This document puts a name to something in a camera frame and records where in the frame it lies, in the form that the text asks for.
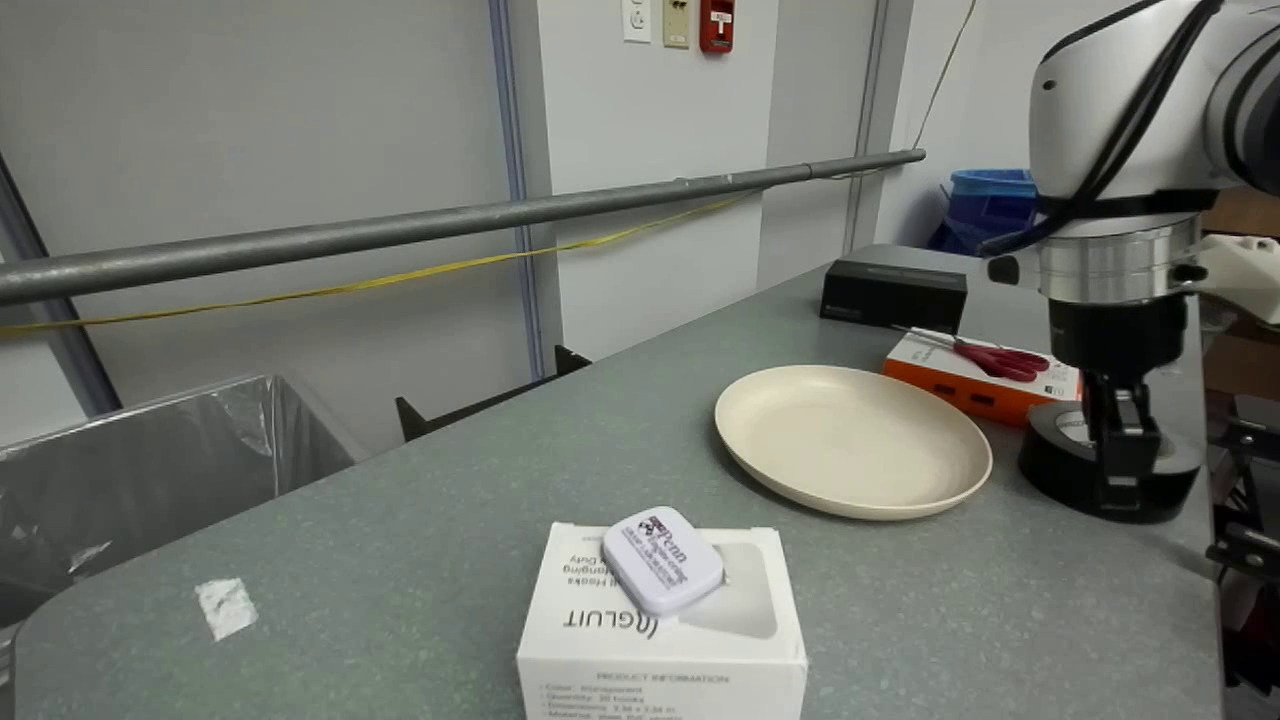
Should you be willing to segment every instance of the white box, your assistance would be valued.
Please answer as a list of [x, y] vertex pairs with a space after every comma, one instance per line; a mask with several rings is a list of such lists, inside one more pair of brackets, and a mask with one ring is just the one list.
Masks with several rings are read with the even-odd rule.
[[678, 616], [635, 610], [598, 535], [550, 524], [514, 650], [529, 720], [799, 720], [808, 655], [771, 528], [702, 530], [729, 582]]

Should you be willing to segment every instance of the blue bin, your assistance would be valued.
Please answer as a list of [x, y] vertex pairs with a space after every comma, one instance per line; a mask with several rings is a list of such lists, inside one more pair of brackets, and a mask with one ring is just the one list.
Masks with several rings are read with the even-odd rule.
[[1022, 169], [953, 171], [947, 215], [933, 246], [977, 257], [982, 239], [1036, 223], [1036, 179]]

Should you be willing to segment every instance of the cardboard box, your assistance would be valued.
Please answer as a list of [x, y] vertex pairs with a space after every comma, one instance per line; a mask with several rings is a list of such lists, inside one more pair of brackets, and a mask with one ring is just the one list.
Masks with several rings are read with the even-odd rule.
[[529, 720], [799, 720], [808, 655], [777, 530], [702, 530], [729, 582], [678, 616], [635, 610], [598, 535], [550, 524], [514, 650]]
[[1039, 404], [1080, 404], [1080, 370], [1044, 354], [1048, 367], [1018, 382], [1002, 374], [987, 374], [980, 364], [955, 354], [955, 336], [913, 328], [885, 361], [885, 374], [914, 382], [968, 416], [994, 424], [1028, 424]]

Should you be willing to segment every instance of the small white device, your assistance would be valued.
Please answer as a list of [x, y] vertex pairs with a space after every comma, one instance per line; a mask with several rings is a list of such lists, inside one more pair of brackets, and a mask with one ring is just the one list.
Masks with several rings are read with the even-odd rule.
[[722, 555], [675, 507], [613, 524], [598, 555], [647, 616], [693, 606], [722, 582]]

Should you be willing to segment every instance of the metal pole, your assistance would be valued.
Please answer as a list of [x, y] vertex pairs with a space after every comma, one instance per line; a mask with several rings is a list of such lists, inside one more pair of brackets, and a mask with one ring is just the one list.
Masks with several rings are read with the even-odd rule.
[[293, 265], [293, 258], [344, 257], [344, 250], [368, 250], [368, 246], [393, 246], [393, 242], [422, 242], [422, 239], [550, 223], [573, 215], [598, 215], [598, 212], [653, 206], [653, 204], [675, 204], [675, 198], [762, 190], [777, 184], [808, 184], [808, 179], [901, 169], [918, 160], [923, 150], [913, 147], [913, 150], [789, 163], [789, 169], [761, 169], [761, 171], [694, 175], [694, 179], [671, 179], [671, 184], [543, 197], [543, 198], [514, 198], [514, 204], [441, 206], [441, 212], [374, 215], [374, 219], [348, 219], [348, 223], [308, 223], [308, 226], [270, 226], [270, 230], [175, 239], [175, 242], [146, 242], [146, 246], [21, 258], [0, 267], [0, 305], [165, 283], [183, 276], [217, 276], [217, 273], [260, 267], [260, 265]]

